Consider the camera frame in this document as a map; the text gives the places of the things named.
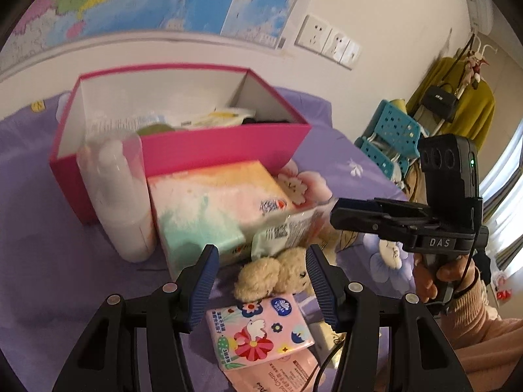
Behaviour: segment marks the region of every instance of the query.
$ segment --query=pink box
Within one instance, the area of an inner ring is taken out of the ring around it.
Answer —
[[[81,75],[66,104],[50,166],[81,222],[97,220],[76,165],[76,152],[99,120],[138,116],[198,116],[217,107],[256,110],[259,121],[237,127],[177,131],[142,138],[145,175],[259,160],[269,171],[283,167],[310,125],[278,92],[248,68],[165,64],[124,66]]]
[[[314,344],[292,294],[211,309],[207,323],[223,371],[278,360]]]

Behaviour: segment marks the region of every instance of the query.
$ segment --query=yellow sticker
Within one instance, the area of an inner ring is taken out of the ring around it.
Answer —
[[[35,113],[41,112],[45,109],[43,100],[31,103],[31,110]]]

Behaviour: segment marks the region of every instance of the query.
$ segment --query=sheer white curtain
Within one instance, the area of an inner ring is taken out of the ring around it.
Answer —
[[[495,196],[511,176],[520,169],[522,148],[523,121],[520,122],[514,137],[496,165],[480,184],[480,195],[483,196],[484,202]],[[523,177],[516,181],[486,225],[490,232],[486,251],[491,257],[509,247],[523,234]],[[523,267],[523,254],[520,253],[505,272],[510,276],[521,267]]]

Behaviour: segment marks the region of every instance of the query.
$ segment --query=silver screw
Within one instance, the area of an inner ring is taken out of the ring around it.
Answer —
[[[415,295],[414,293],[407,293],[407,295],[405,296],[405,300],[409,303],[418,303],[419,302],[418,295]]]
[[[109,305],[116,305],[117,303],[120,303],[120,297],[118,295],[111,295],[107,298],[107,303]]]
[[[176,292],[177,288],[178,288],[178,286],[176,285],[176,283],[166,283],[161,288],[161,290],[163,290],[165,293],[172,293],[172,292]]]
[[[354,293],[360,293],[363,290],[363,286],[357,282],[349,284],[349,290]]]

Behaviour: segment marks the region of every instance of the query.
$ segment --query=blue oval logo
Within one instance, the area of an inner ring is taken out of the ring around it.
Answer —
[[[291,302],[283,298],[274,298],[270,301],[270,304],[273,306],[278,315],[282,317],[289,315],[292,311]]]

